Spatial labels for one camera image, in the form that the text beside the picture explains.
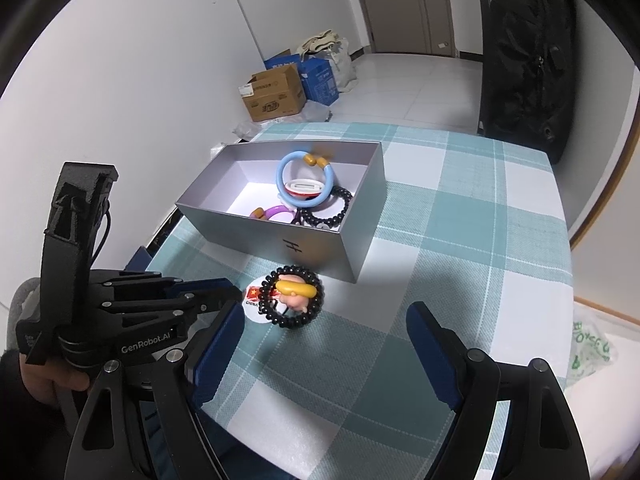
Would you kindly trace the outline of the left hand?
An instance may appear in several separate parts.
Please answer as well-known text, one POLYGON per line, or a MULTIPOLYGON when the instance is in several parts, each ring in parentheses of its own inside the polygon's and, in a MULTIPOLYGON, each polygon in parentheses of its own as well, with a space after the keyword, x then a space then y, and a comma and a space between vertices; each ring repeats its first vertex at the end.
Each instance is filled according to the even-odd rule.
POLYGON ((26 356, 21 354, 20 371, 29 394, 38 402, 48 405, 58 405, 58 390, 86 391, 91 384, 87 374, 56 359, 35 365, 28 364, 26 356))

